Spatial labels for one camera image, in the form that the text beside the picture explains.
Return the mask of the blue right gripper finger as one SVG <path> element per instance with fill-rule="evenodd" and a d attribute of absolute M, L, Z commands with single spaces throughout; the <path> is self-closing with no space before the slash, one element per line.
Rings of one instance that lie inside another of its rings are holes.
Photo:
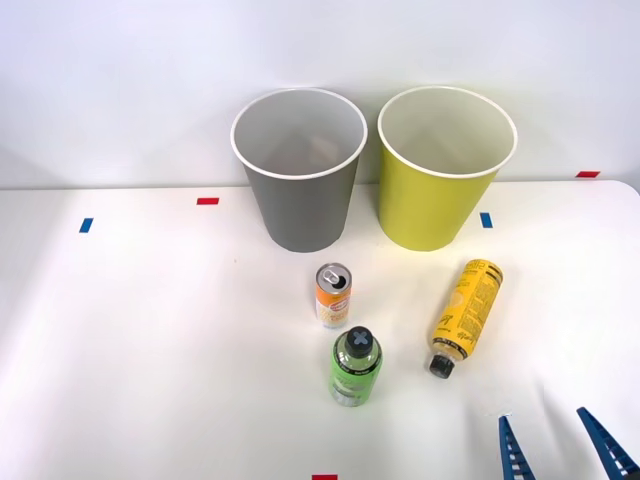
<path fill-rule="evenodd" d="M 639 478 L 639 465 L 622 448 L 608 430 L 585 408 L 577 409 L 609 480 Z"/>
<path fill-rule="evenodd" d="M 507 416 L 499 418 L 499 445 L 504 480 L 535 480 Z"/>

